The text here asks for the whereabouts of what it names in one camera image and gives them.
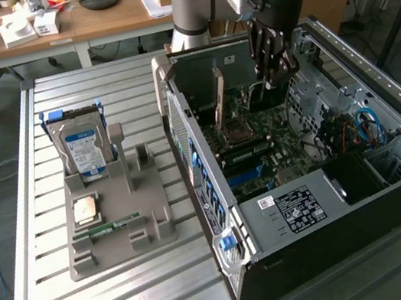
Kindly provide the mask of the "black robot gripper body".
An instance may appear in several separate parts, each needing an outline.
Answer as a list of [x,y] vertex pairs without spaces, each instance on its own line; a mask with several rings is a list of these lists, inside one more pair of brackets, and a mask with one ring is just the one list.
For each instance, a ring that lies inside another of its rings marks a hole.
[[300,18],[303,0],[258,0],[257,15],[263,34],[292,33]]

